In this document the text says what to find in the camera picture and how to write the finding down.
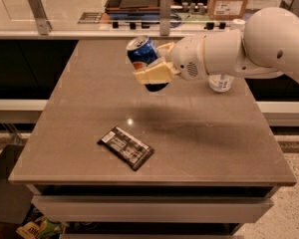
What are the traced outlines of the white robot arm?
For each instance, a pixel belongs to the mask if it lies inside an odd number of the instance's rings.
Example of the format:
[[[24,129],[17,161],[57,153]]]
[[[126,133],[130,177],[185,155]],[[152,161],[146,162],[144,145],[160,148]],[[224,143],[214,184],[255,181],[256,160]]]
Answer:
[[[185,37],[159,47],[160,58],[135,71],[144,85],[175,76],[192,81],[272,79],[286,75],[299,84],[299,18],[279,7],[257,11],[241,29]]]

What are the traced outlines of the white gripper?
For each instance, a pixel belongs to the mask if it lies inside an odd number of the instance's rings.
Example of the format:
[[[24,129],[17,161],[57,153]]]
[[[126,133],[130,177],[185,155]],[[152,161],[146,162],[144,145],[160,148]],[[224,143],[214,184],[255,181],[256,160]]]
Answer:
[[[170,83],[178,74],[188,81],[204,80],[206,72],[202,62],[202,47],[203,35],[160,45],[156,48],[160,63],[133,63],[135,79],[144,85]]]

